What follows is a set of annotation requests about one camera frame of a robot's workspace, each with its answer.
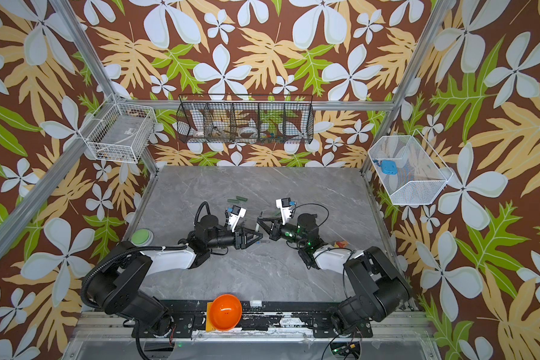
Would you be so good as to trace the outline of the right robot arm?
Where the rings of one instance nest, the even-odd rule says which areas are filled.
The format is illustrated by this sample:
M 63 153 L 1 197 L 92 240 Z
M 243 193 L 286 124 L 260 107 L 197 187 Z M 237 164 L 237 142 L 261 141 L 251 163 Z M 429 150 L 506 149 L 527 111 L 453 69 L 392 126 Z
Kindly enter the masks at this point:
M 370 337 L 372 320 L 383 321 L 413 297 L 411 286 L 381 248 L 334 247 L 321 238 L 316 214 L 301 213 L 292 223 L 299 207 L 286 198 L 277 201 L 277 208 L 279 216 L 259 216 L 256 225 L 272 241 L 283 239 L 292 245 L 308 268 L 336 272 L 342 276 L 344 290 L 351 286 L 353 295 L 347 295 L 331 313 L 337 334 L 357 331 Z

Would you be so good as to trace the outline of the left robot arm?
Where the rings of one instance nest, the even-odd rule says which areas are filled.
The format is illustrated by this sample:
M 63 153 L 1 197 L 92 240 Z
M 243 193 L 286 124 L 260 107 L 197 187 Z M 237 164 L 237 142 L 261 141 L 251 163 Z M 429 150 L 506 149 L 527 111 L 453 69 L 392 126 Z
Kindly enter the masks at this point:
M 237 205 L 225 211 L 225 223 L 202 202 L 193 219 L 193 230 L 176 245 L 136 246 L 119 243 L 83 279 L 80 297 L 84 305 L 109 315 L 134 321 L 134 328 L 164 337 L 173 330 L 173 315 L 165 304 L 144 293 L 146 276 L 174 269 L 195 269 L 215 249 L 244 250 L 263 238 L 261 232 L 239 226 L 245 210 Z

